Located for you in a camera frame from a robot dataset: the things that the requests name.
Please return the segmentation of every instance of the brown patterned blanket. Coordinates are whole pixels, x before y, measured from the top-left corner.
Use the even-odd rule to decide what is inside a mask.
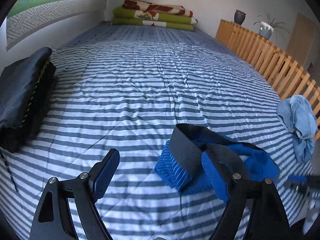
[[[141,10],[146,12],[158,12],[158,13],[167,13],[174,15],[181,15],[192,17],[193,12],[186,10],[183,6],[180,5],[166,5],[166,4],[156,4],[149,3],[139,0],[125,0],[123,8],[133,9],[133,10]]]

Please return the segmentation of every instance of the white plant pot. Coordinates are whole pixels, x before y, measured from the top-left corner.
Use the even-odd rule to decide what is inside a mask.
[[[274,29],[273,29],[273,27],[271,27],[271,25],[269,25],[265,22],[261,22],[259,34],[268,40],[270,38],[271,34],[273,33],[273,30]]]

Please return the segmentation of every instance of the green blanket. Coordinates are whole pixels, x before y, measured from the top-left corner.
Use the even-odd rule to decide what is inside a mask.
[[[126,18],[113,18],[111,20],[112,25],[146,25],[146,26],[159,26],[171,29],[193,31],[193,26],[190,24],[169,23],[169,22],[157,22],[157,21],[145,21],[140,19],[126,19]]]
[[[198,22],[197,19],[186,16],[177,16],[166,13],[156,13],[156,12],[144,12],[140,10],[130,10],[119,6],[113,10],[113,15],[119,18],[127,19],[141,19],[159,22],[170,22],[170,23],[181,23],[181,24],[191,24],[194,25]]]

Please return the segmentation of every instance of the metal screw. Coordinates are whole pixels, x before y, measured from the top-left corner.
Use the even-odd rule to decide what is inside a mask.
[[[52,177],[48,181],[49,181],[50,184],[52,184],[52,183],[55,183],[57,181],[57,178],[56,177]]]
[[[87,172],[83,172],[83,173],[80,174],[80,178],[81,179],[86,179],[88,177],[88,175],[89,174]]]
[[[265,178],[264,182],[267,183],[267,184],[272,184],[272,179]]]
[[[234,174],[232,174],[232,177],[233,177],[234,179],[241,179],[241,175],[240,175],[239,173],[234,173]]]

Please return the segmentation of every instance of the potted plant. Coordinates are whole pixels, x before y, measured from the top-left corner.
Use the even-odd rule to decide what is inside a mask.
[[[290,33],[285,27],[284,27],[284,22],[275,22],[275,18],[273,20],[271,20],[270,14],[266,14],[267,20],[266,21],[259,21],[259,22],[255,22],[254,25],[256,23],[260,23],[260,30],[259,30],[259,34],[266,38],[267,40],[270,38],[271,34],[273,33],[273,31],[277,33],[279,33],[282,38],[283,35],[281,33],[282,31],[286,31],[287,33]]]

